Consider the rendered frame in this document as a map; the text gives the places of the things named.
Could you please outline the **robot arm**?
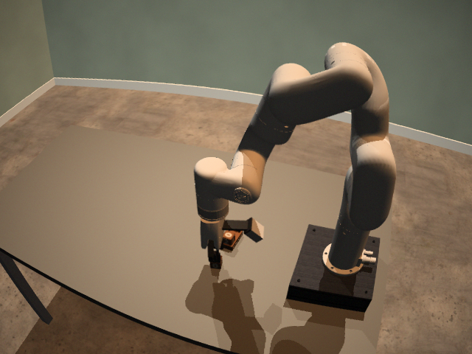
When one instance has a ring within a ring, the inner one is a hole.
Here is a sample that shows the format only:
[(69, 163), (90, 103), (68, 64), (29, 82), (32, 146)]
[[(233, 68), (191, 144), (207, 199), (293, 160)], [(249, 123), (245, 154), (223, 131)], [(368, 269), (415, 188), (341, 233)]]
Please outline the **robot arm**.
[(375, 264), (373, 251), (364, 247), (370, 231), (389, 215), (396, 164), (389, 142), (389, 94), (376, 62), (355, 45), (337, 43), (328, 49), (324, 67), (326, 71), (310, 75), (295, 63), (280, 66), (230, 170), (221, 159), (200, 160), (194, 168), (195, 193), (198, 214), (209, 220), (224, 217), (229, 201), (253, 204), (260, 197), (264, 168), (275, 145), (285, 144), (296, 125), (351, 110), (352, 165), (344, 181), (332, 246), (322, 255), (329, 272), (345, 277), (359, 272), (364, 263)]

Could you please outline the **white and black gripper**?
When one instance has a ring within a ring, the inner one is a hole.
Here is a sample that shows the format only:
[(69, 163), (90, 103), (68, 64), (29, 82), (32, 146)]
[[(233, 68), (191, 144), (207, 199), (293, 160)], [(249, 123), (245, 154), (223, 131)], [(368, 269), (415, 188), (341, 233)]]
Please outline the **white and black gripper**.
[[(201, 217), (201, 248), (206, 249), (206, 247), (208, 247), (209, 262), (221, 262), (221, 253), (219, 252), (219, 249), (223, 249), (224, 230), (222, 230), (222, 228), (228, 213), (224, 217), (216, 220), (209, 220), (198, 214)], [(214, 251), (214, 249), (217, 250)]]

